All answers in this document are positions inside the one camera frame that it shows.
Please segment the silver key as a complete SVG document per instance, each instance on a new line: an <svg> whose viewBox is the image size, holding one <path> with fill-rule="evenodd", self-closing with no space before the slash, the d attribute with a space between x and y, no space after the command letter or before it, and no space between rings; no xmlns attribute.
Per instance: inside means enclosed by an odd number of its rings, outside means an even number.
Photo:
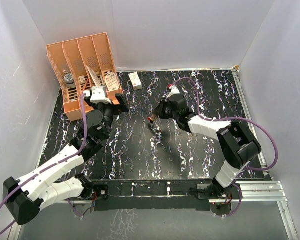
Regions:
<svg viewBox="0 0 300 240"><path fill-rule="evenodd" d="M162 132L161 128L157 124L152 125L152 130L155 134L160 134Z"/></svg>

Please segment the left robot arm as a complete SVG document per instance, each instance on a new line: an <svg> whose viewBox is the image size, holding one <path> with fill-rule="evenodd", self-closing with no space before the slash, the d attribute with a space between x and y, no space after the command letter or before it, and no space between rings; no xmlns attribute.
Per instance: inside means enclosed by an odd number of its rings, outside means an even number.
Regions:
<svg viewBox="0 0 300 240"><path fill-rule="evenodd" d="M18 225L32 221L43 209L69 198L89 199L93 184L83 173L57 182L72 169L83 165L102 150L110 138L114 116L129 111L126 96L116 93L118 104L99 98L99 90L86 91L83 101L93 110L85 115L77 135L57 155L18 179L3 182L4 204Z"/></svg>

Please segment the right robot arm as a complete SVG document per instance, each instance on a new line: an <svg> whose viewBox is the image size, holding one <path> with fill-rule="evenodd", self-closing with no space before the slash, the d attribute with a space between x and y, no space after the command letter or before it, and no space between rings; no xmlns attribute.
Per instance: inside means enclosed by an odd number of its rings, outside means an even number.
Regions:
<svg viewBox="0 0 300 240"><path fill-rule="evenodd" d="M211 197L223 199L229 195L234 180L262 151L243 120L208 120L191 111L181 94L164 97L148 118L151 124L156 119L172 119L187 133L204 135L219 142L225 161L212 184L201 191Z"/></svg>

